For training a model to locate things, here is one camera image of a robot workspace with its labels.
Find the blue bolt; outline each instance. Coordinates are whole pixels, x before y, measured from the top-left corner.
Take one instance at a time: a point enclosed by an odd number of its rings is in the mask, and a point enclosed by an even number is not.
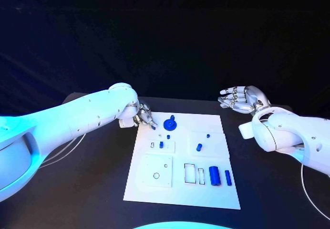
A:
[[[200,151],[200,149],[202,149],[202,144],[199,143],[196,151]]]

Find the small blue part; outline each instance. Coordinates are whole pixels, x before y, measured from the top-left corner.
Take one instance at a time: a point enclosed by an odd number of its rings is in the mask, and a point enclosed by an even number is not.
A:
[[[216,166],[209,167],[209,172],[211,172],[211,184],[213,186],[219,186],[222,184],[221,182],[221,176],[219,176],[219,169]]]
[[[170,119],[164,121],[164,129],[173,131],[177,128],[177,122],[175,121],[175,116],[170,116]]]
[[[198,144],[198,149],[196,149],[196,151],[200,151],[202,146],[203,146],[203,145],[199,143],[199,144]]]
[[[231,186],[232,185],[232,180],[231,180],[231,174],[229,174],[228,170],[225,171],[225,179],[226,179],[228,186]]]

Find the table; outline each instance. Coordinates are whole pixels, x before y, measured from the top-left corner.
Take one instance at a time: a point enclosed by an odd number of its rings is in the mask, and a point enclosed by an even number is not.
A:
[[[65,102],[85,94],[74,93]],[[123,201],[137,128],[115,120],[90,132],[68,157],[42,168],[23,189],[0,203],[0,228],[131,229],[164,221],[231,228],[329,228],[301,188],[300,163],[244,140],[238,126],[249,114],[218,102],[140,97],[156,112],[221,115],[241,210]],[[330,178],[304,169],[310,197],[330,215]]]

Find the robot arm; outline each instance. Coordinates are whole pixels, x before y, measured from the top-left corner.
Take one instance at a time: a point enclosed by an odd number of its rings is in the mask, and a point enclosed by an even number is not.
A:
[[[26,185],[53,149],[115,119],[121,128],[157,127],[126,83],[29,115],[0,117],[0,201]]]
[[[234,87],[221,91],[221,107],[252,114],[252,121],[239,126],[244,139],[255,138],[265,151],[291,155],[306,166],[330,175],[330,120],[301,117],[273,107],[261,90]]]

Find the white mat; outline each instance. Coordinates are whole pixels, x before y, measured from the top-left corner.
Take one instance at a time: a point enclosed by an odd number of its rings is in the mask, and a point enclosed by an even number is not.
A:
[[[166,131],[163,123],[172,115],[177,128]],[[124,200],[241,209],[221,117],[153,112],[153,119],[156,130],[149,125],[139,127]],[[195,164],[196,184],[185,183],[185,164]],[[219,168],[221,186],[211,185],[211,166]],[[199,184],[199,168],[205,171],[205,185]],[[226,185],[225,170],[231,172],[232,186]]]

